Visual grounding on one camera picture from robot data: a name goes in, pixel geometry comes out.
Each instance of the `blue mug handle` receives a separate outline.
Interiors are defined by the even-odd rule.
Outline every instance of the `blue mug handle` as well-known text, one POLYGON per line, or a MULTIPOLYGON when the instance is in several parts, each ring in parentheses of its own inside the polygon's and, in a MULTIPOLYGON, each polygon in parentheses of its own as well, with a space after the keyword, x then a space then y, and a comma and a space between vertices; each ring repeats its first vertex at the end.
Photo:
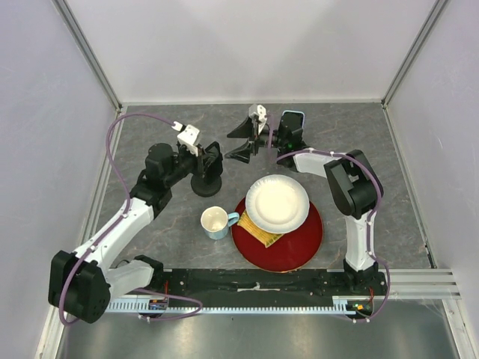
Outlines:
POLYGON ((233 224, 237 223, 240 220, 240 214, 238 212, 233 212, 228 215, 228 227, 231 227, 233 224))

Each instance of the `white paper plate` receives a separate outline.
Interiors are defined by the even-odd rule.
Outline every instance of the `white paper plate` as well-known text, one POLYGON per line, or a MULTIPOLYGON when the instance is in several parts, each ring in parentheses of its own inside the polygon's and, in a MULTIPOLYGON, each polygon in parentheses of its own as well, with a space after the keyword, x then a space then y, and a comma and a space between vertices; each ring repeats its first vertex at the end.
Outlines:
POLYGON ((308 217, 308 194, 291 177, 272 174, 251 186, 246 195, 246 212, 266 232, 289 233, 308 217))

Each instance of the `red tray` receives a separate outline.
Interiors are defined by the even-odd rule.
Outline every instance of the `red tray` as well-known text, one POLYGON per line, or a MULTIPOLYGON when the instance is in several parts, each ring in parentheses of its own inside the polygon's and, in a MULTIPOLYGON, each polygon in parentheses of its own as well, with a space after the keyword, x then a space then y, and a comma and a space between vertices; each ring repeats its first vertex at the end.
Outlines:
MULTIPOLYGON (((239 214, 244 211, 245 198, 236 209, 239 214)), ((265 271, 285 272, 298 269, 314 257, 323 239, 323 222, 310 202, 305 223, 268 248, 237 224, 232 226, 231 232, 234 244, 247 261, 265 271)))

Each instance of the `white mug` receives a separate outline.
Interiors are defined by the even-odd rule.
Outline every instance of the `white mug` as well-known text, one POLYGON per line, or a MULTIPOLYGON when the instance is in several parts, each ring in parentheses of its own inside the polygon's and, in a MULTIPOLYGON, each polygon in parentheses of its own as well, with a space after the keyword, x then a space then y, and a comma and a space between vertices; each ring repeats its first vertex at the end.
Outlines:
POLYGON ((239 219, 239 213, 227 214, 223 208, 214 206, 203 211, 201 226, 211 239, 223 239, 228 234, 230 227, 239 219))

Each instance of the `gray countertop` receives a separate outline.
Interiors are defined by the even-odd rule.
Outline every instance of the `gray countertop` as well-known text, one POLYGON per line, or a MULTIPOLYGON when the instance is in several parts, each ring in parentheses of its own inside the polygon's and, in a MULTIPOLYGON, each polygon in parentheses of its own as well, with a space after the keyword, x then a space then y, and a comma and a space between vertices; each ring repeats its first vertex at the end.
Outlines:
MULTIPOLYGON (((412 210, 399 161, 380 104, 294 104, 266 105, 279 118, 285 109, 306 113, 305 142, 318 150, 364 152, 385 189, 382 208, 376 217, 375 249, 392 268, 428 268, 424 243, 412 210)), ((244 140, 227 139, 226 134, 239 125, 248 113, 248 105, 162 105, 129 107, 128 112, 159 114, 181 123, 191 123, 202 133, 207 146, 218 141, 226 153, 244 140)), ((156 120, 132 117, 125 120, 116 153, 116 163, 129 187, 144 168, 144 158, 151 145, 176 143, 176 132, 156 120)), ((325 227, 323 243, 304 268, 342 268, 346 253, 344 217, 335 207, 325 179, 310 174, 296 174, 269 162, 266 150, 251 158, 249 165, 224 160, 222 190, 210 198, 196 196, 189 179, 172 188, 173 199, 160 216, 145 227, 124 249, 118 259, 146 254, 167 268, 237 268, 254 266, 236 249, 231 234, 221 241, 207 238, 200 216, 209 206, 234 211, 251 184, 267 174, 285 174, 300 182, 317 207, 325 227)), ((112 174, 100 213, 104 225, 124 201, 124 193, 112 174)))

